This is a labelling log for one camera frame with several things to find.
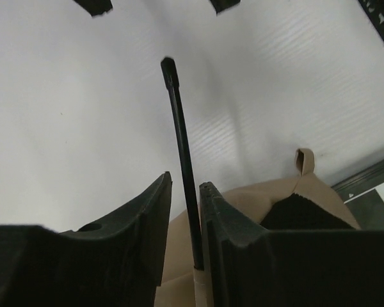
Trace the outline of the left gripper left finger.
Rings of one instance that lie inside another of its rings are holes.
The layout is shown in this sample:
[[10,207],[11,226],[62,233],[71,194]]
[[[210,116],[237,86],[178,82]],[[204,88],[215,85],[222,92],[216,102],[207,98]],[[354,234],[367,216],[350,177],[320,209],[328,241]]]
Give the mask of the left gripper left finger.
[[153,306],[172,178],[78,229],[0,225],[0,306]]

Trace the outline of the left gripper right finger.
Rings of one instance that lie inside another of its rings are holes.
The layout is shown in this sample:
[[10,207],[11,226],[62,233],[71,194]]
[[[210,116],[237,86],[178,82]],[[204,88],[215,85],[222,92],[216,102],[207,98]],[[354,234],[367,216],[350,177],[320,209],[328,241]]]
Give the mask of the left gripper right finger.
[[384,306],[384,231],[269,230],[200,186],[209,306]]

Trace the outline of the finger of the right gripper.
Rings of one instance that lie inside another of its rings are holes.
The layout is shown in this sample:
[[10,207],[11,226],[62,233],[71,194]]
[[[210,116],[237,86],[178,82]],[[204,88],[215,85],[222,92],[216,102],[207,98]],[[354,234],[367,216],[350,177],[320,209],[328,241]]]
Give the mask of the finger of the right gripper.
[[112,10],[111,0],[74,0],[82,9],[91,16],[100,16]]
[[229,10],[237,6],[241,1],[240,0],[209,0],[212,4],[216,14],[220,14],[226,10]]

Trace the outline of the black tent pole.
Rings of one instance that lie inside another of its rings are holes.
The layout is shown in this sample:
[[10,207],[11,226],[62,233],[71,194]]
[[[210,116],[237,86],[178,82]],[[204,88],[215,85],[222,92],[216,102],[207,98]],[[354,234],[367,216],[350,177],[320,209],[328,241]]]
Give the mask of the black tent pole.
[[202,271],[204,270],[204,256],[202,251],[202,234],[198,213],[198,202],[196,198],[195,180],[189,151],[188,133],[179,90],[179,77],[174,59],[168,56],[164,57],[161,60],[161,70],[170,99],[175,134],[177,138],[177,148],[179,151],[180,168],[191,235],[193,264],[195,269]]

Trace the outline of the beige fabric pet tent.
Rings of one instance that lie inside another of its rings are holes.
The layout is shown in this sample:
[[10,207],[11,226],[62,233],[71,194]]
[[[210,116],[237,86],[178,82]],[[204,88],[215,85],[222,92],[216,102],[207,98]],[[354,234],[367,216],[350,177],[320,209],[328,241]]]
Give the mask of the beige fabric pet tent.
[[[238,187],[224,199],[269,230],[346,230],[360,225],[340,196],[314,173],[311,149],[296,151],[299,175]],[[205,306],[203,274],[193,267],[188,215],[170,221],[155,306]]]

